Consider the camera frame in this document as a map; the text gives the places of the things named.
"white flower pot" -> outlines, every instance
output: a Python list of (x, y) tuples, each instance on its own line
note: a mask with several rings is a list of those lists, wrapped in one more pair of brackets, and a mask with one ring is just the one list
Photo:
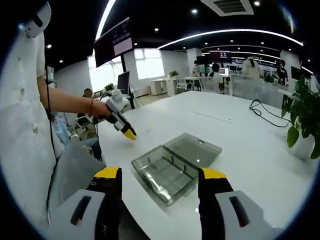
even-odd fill
[(315, 138), (311, 134), (307, 138), (303, 138), (301, 129), (299, 129), (299, 138), (288, 152), (302, 160), (310, 159), (311, 153), (315, 147)]

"black ceiling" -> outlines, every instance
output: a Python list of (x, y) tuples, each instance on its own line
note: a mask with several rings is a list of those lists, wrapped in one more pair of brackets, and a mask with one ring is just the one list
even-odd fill
[[(285, 20), (282, 8), (277, 1), (262, 0), (259, 7), (254, 6), (254, 0), (249, 1), (254, 15), (221, 17), (200, 0), (162, 0), (158, 2), (117, 0), (104, 25), (102, 34), (126, 17), (130, 17), (133, 39), (140, 48), (157, 48), (198, 33), (239, 28), (271, 31), (300, 42), (305, 40), (301, 31), (295, 30), (294, 33), (291, 33), (290, 25)], [(46, 49), (45, 54), (48, 65), (58, 70), (84, 60), (92, 54), (98, 25), (108, 0), (50, 0), (49, 3), (52, 17), (45, 30), (45, 41), (46, 44), (51, 44), (52, 48)], [(197, 9), (198, 13), (192, 14), (192, 9)], [(258, 46), (224, 46), (220, 47), (220, 50), (263, 53), (276, 57), (280, 56), (280, 52), (267, 48), (291, 49), (303, 60), (303, 66), (312, 70), (312, 65), (307, 60), (310, 57), (304, 47), (287, 39), (263, 33), (211, 34), (178, 42), (164, 47), (163, 50), (174, 51), (183, 50), (183, 47), (188, 49), (221, 45)], [(217, 47), (203, 49), (204, 52), (209, 50), (217, 50)], [(262, 59), (275, 60), (268, 57), (262, 57)]]

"pillar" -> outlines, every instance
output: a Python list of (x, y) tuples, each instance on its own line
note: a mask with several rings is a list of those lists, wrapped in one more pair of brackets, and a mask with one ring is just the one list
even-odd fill
[(194, 68), (194, 65), (195, 65), (195, 60), (197, 60), (197, 56), (201, 56), (201, 53), (202, 51), (199, 48), (191, 48), (186, 50), (190, 76), (192, 74), (192, 69)]

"white cabinet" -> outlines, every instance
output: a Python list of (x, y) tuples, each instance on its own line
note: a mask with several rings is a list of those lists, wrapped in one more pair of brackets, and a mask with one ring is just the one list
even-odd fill
[(160, 95), (162, 94), (161, 81), (151, 81), (150, 83), (151, 95)]
[(168, 96), (174, 96), (177, 94), (177, 81), (174, 79), (168, 79), (166, 82), (166, 90), (168, 92)]

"air conditioning vent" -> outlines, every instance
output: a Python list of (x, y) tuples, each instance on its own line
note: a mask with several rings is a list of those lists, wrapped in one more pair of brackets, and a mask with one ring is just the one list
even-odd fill
[(249, 0), (201, 0), (219, 16), (253, 15)]

